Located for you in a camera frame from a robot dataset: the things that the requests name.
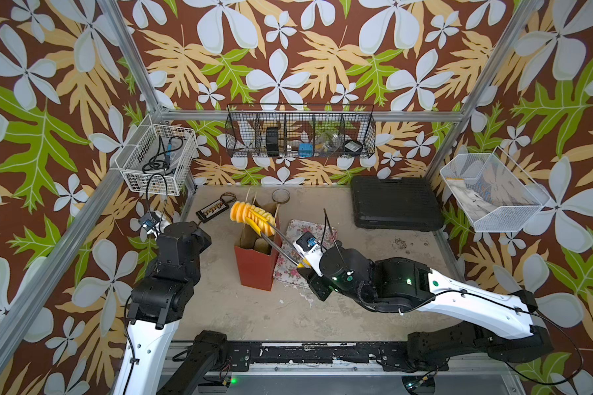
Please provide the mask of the red brown paper bag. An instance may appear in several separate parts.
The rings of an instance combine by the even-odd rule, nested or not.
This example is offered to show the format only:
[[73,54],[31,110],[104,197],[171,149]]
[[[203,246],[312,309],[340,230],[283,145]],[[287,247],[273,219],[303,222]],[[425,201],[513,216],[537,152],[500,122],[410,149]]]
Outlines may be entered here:
[[[278,204],[262,206],[265,211],[274,215],[278,228]],[[240,276],[240,284],[262,291],[271,291],[273,271],[278,259],[278,251],[274,250],[262,237],[258,236],[248,225],[241,225],[239,239],[235,243],[235,255]],[[280,247],[282,242],[278,235],[273,241]]]

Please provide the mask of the yellow handled metal tongs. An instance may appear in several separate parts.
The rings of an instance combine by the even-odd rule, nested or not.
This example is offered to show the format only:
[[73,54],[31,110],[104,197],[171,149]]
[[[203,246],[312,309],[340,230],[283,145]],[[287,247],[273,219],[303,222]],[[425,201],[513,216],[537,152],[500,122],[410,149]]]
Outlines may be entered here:
[[278,251],[288,262],[296,268],[303,268],[302,262],[294,259],[289,253],[286,253],[273,241],[273,236],[278,235],[281,240],[284,235],[271,223],[268,217],[262,216],[259,212],[249,211],[244,216],[244,222],[247,224],[258,236],[262,237],[274,250]]

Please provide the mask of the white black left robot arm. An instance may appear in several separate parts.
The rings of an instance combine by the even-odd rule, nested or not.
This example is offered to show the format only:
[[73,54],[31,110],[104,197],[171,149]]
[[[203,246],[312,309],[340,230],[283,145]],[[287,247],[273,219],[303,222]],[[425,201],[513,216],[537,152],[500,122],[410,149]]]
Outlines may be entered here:
[[159,386],[166,354],[201,278],[200,255],[211,243],[195,222],[168,225],[156,238],[156,258],[128,298],[127,344],[113,394],[191,394],[217,362],[219,346],[202,343]]

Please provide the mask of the ridged yellow striped bread loaf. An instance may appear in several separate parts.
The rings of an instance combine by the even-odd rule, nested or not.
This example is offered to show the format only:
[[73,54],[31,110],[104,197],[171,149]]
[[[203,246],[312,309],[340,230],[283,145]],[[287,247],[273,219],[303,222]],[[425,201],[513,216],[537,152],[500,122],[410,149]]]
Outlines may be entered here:
[[259,236],[275,235],[275,217],[261,207],[248,202],[234,202],[229,216],[232,222],[248,225]]

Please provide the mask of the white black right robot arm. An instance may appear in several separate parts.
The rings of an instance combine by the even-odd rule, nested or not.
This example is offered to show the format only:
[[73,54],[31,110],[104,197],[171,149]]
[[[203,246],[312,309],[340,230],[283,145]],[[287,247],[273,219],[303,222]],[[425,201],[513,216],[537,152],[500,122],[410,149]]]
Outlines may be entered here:
[[320,301],[335,292],[372,313],[428,312],[459,319],[446,329],[408,335],[403,352],[408,370],[477,352],[524,363],[553,350],[548,329],[534,319],[535,298],[524,289],[500,295],[408,258],[372,261],[341,245],[294,248],[300,257],[298,272]]

